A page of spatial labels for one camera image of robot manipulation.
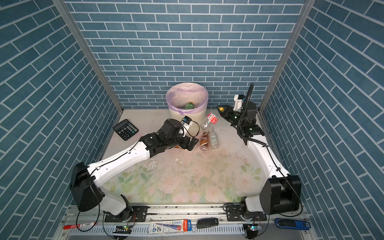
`trash can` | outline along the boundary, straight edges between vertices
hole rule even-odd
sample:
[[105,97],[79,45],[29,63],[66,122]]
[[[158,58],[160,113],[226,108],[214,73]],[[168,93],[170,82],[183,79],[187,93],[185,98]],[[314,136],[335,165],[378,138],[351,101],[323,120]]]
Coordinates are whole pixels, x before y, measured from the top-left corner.
[[[173,119],[181,121],[188,116],[200,124],[206,117],[208,91],[197,83],[180,83],[171,87],[166,100]],[[189,102],[193,102],[194,109],[185,110]]]

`robotic arm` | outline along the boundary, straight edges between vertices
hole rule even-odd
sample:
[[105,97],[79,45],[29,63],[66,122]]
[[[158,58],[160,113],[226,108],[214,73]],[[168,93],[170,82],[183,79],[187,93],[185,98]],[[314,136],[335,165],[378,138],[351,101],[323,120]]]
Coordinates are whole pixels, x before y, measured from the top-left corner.
[[84,212],[100,205],[115,219],[123,222],[131,217],[132,207],[124,195],[107,191],[102,185],[130,166],[151,158],[175,146],[191,151],[198,139],[185,136],[193,124],[189,117],[182,122],[167,119],[157,132],[142,136],[138,142],[115,155],[85,166],[83,162],[74,166],[70,190],[79,211]]
[[237,134],[253,152],[264,170],[267,181],[257,196],[242,198],[242,215],[252,218],[256,212],[267,215],[296,211],[300,205],[301,181],[290,175],[275,154],[269,150],[262,129],[256,125],[256,104],[250,102],[253,90],[251,83],[247,96],[236,95],[235,106],[217,106],[220,115],[236,128]]

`floor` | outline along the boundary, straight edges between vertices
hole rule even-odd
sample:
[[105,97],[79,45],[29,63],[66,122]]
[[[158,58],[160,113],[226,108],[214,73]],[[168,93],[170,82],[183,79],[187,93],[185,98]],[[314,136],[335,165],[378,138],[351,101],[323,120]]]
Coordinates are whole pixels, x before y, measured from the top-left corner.
[[[259,163],[236,130],[217,110],[212,112],[219,118],[215,126],[218,149],[168,149],[126,169],[103,187],[137,203],[238,202],[241,197],[257,195],[266,180]],[[167,109],[124,110],[120,120],[130,120],[139,132],[128,141],[114,133],[104,158],[131,146],[141,136],[158,131],[167,118]]]

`blue brick wallpaper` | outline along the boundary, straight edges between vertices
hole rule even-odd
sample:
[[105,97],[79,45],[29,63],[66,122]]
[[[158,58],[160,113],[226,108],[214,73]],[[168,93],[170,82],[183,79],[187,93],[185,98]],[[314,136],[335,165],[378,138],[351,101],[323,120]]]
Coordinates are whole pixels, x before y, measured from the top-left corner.
[[260,103],[305,0],[66,1],[125,108],[167,108],[197,82],[208,106],[255,82]]
[[0,6],[0,239],[51,239],[118,112],[51,0]]
[[316,0],[263,113],[319,239],[384,239],[383,13]]

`black cable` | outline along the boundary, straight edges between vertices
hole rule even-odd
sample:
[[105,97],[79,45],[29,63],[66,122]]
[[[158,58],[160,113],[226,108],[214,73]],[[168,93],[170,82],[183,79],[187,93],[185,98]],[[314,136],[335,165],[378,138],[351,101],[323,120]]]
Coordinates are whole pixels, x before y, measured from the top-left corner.
[[97,221],[99,220],[99,215],[100,215],[100,204],[99,204],[99,213],[97,214],[97,218],[96,218],[96,221],[94,222],[93,226],[90,228],[90,229],[87,229],[87,230],[81,230],[79,228],[79,225],[77,223],[77,220],[79,219],[79,215],[80,215],[80,211],[79,213],[77,214],[77,218],[76,218],[76,228],[81,231],[81,232],[88,232],[89,230],[93,229],[93,227],[96,225]]
[[224,204],[224,205],[222,205],[222,209],[227,213],[227,212],[230,212],[230,213],[233,213],[232,211],[230,211],[230,210],[225,210],[225,206],[227,206],[227,205],[230,205],[230,206],[235,206],[235,207],[237,207],[235,204]]
[[259,236],[261,236],[261,235],[263,235],[265,233],[265,231],[267,230],[268,225],[269,225],[269,218],[270,217],[271,217],[271,215],[268,215],[268,222],[266,223],[266,227],[265,227],[264,231],[261,234],[255,236],[253,239],[255,239],[255,238],[257,238],[257,237],[259,237]]
[[77,214],[77,217],[76,217],[76,228],[77,228],[79,231],[81,231],[81,232],[88,232],[89,230],[93,229],[93,227],[96,225],[97,221],[99,220],[99,216],[100,216],[100,203],[99,203],[99,213],[97,214],[96,221],[94,222],[93,226],[92,226],[90,229],[87,229],[87,230],[81,230],[81,229],[79,228],[79,225],[78,225],[78,223],[77,223],[77,220],[79,219],[79,215],[80,215],[80,211],[79,211],[79,213]]
[[[114,161],[118,160],[120,157],[122,157],[122,156],[124,156],[125,154],[129,153],[129,152],[130,152],[130,151],[137,145],[138,142],[139,142],[139,141],[137,141],[137,142],[135,143],[135,145],[134,145],[133,147],[131,147],[131,149],[129,149],[128,152],[123,153],[122,155],[120,155],[118,158],[112,160],[111,162],[114,162]],[[91,172],[90,177],[92,176],[93,172],[95,172],[98,168],[100,168],[100,167],[102,167],[102,166],[104,166],[104,165],[106,165],[106,164],[108,164],[108,163],[111,163],[111,162],[104,163],[104,164],[100,165],[99,167],[95,168],[95,169]],[[92,190],[92,192],[93,192],[93,195],[96,196],[96,193],[93,191],[93,188],[92,188],[92,187],[91,187],[91,190]],[[76,227],[77,227],[77,229],[78,229],[79,231],[81,231],[81,232],[88,232],[89,230],[91,230],[91,229],[96,225],[97,221],[99,220],[99,215],[100,215],[100,204],[99,204],[99,213],[98,213],[98,215],[97,215],[96,222],[93,224],[93,226],[92,226],[90,229],[87,229],[87,230],[81,230],[81,229],[79,228],[79,226],[78,226],[78,224],[77,224],[77,220],[78,220],[78,218],[79,218],[79,215],[80,215],[80,212],[77,214],[77,218],[76,218]]]
[[116,240],[116,238],[112,237],[111,235],[109,235],[106,231],[105,231],[105,228],[104,228],[104,216],[105,216],[105,211],[103,211],[103,231],[106,235],[108,235],[108,237],[110,238],[113,238],[114,240]]
[[298,215],[300,215],[300,214],[303,212],[303,203],[301,202],[301,199],[300,199],[299,195],[297,194],[297,192],[295,191],[295,189],[293,189],[292,185],[289,183],[288,179],[287,179],[287,178],[284,176],[284,174],[280,171],[280,168],[277,167],[277,165],[276,165],[275,161],[273,160],[273,157],[272,157],[271,152],[269,151],[268,147],[267,147],[266,149],[267,149],[267,151],[268,151],[268,153],[269,153],[269,156],[271,157],[272,162],[273,162],[273,164],[275,165],[276,169],[277,169],[277,170],[280,172],[280,174],[284,177],[284,179],[286,180],[286,182],[287,182],[288,185],[291,187],[291,189],[293,190],[293,192],[296,194],[297,198],[298,198],[299,201],[300,201],[301,210],[300,210],[300,212],[299,212],[298,214],[295,214],[295,215],[293,215],[293,216],[287,216],[287,215],[284,215],[284,214],[280,214],[280,215],[281,215],[281,216],[284,216],[284,217],[297,217]]
[[[138,142],[139,142],[139,141],[137,141],[137,142],[135,143],[135,145],[133,145],[133,147],[131,147],[131,149],[128,150],[128,152],[123,153],[123,154],[120,155],[118,158],[113,159],[111,162],[114,162],[114,161],[118,160],[120,157],[122,157],[122,156],[124,156],[125,154],[129,153],[129,152],[130,152],[130,151],[131,151],[131,150],[138,144]],[[104,166],[104,165],[107,165],[108,163],[111,163],[111,162],[106,162],[106,163],[104,163],[104,164],[101,164],[100,166],[98,166],[97,168],[95,168],[95,169],[91,172],[90,176],[92,176],[93,172],[96,171],[98,168],[100,168],[100,167],[102,167],[102,166]]]
[[190,133],[188,132],[188,130],[185,128],[185,126],[183,125],[182,122],[178,122],[178,123],[180,123],[181,126],[183,127],[183,135],[184,135],[184,129],[185,129],[185,130],[187,131],[187,133],[188,133],[191,137],[196,137],[196,136],[199,134],[199,132],[200,132],[200,125],[199,125],[197,122],[193,121],[193,120],[191,120],[191,121],[194,122],[194,123],[196,123],[196,124],[199,126],[199,130],[197,131],[197,134],[196,134],[195,136],[192,136],[192,134],[190,134]]
[[133,225],[132,225],[132,228],[135,226],[135,223],[136,223],[136,213],[135,213],[135,218],[133,219]]
[[273,162],[273,164],[275,165],[276,169],[280,172],[280,174],[284,177],[284,179],[286,180],[286,182],[288,183],[288,185],[291,187],[291,189],[293,190],[293,192],[296,194],[297,198],[298,198],[299,201],[300,201],[300,205],[301,205],[300,213],[298,213],[298,214],[296,214],[296,215],[293,215],[293,216],[287,216],[287,215],[283,215],[283,214],[280,214],[280,215],[281,215],[281,216],[284,216],[284,217],[296,217],[296,216],[300,215],[300,214],[303,212],[303,203],[302,203],[302,201],[301,201],[299,195],[298,195],[297,192],[295,191],[295,189],[293,189],[293,187],[292,187],[291,184],[289,183],[288,179],[284,176],[284,174],[280,171],[280,168],[276,165],[276,163],[275,163],[275,161],[274,161],[274,159],[273,159],[273,157],[272,157],[272,155],[271,155],[271,153],[270,153],[270,151],[269,151],[269,149],[268,149],[268,148],[269,148],[268,144],[265,143],[265,142],[262,142],[262,141],[259,141],[259,140],[250,138],[250,137],[245,137],[245,136],[241,135],[241,133],[240,133],[240,125],[241,125],[241,123],[242,123],[242,119],[243,119],[243,117],[245,116],[245,113],[246,113],[246,111],[247,111],[247,109],[248,109],[248,103],[249,103],[249,100],[250,100],[250,98],[251,98],[252,90],[253,90],[253,83],[251,83],[251,85],[250,85],[250,87],[249,87],[247,96],[246,96],[246,98],[245,98],[245,108],[242,109],[242,114],[240,115],[240,118],[239,118],[238,123],[237,123],[237,128],[236,128],[236,129],[237,129],[237,135],[239,135],[240,138],[242,138],[242,139],[245,139],[245,140],[248,140],[248,141],[251,141],[251,142],[255,142],[255,143],[258,143],[258,144],[262,145],[263,147],[266,147],[266,149],[268,150],[269,156],[271,157],[272,162]]

